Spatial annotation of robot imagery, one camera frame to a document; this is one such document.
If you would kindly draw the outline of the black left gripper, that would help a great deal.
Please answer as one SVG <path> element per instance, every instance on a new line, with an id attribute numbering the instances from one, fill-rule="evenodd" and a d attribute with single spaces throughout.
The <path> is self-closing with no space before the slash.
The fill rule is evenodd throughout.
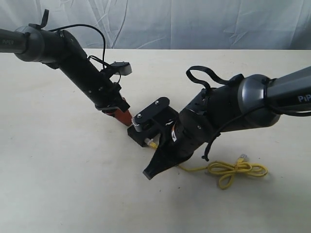
<path id="1" fill-rule="evenodd" d="M 97 91 L 99 102 L 95 104 L 95 107 L 129 127 L 132 125 L 132 115 L 129 112 L 130 105 L 120 94 L 120 90 L 121 86 L 117 82 L 113 82 L 111 88 L 100 87 Z"/>

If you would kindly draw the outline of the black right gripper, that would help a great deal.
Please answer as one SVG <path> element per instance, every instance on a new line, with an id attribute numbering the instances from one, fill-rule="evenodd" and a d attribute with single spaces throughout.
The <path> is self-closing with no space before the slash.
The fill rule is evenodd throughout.
<path id="1" fill-rule="evenodd" d="M 188 160 L 214 132 L 213 126 L 198 118 L 172 119 L 159 124 L 160 145 L 143 174 L 148 180 Z"/>

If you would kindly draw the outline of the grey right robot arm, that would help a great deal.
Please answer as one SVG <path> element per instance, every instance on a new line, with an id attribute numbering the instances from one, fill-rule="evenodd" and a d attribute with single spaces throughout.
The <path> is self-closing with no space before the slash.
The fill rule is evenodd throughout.
<path id="1" fill-rule="evenodd" d="M 187 161 L 202 144 L 206 145 L 202 158 L 208 160 L 211 145 L 221 133 L 270 127 L 281 115 L 311 114 L 309 67 L 276 79 L 238 74 L 224 80 L 205 66 L 192 66 L 186 75 L 203 89 L 160 136 L 143 171 L 147 179 Z"/>

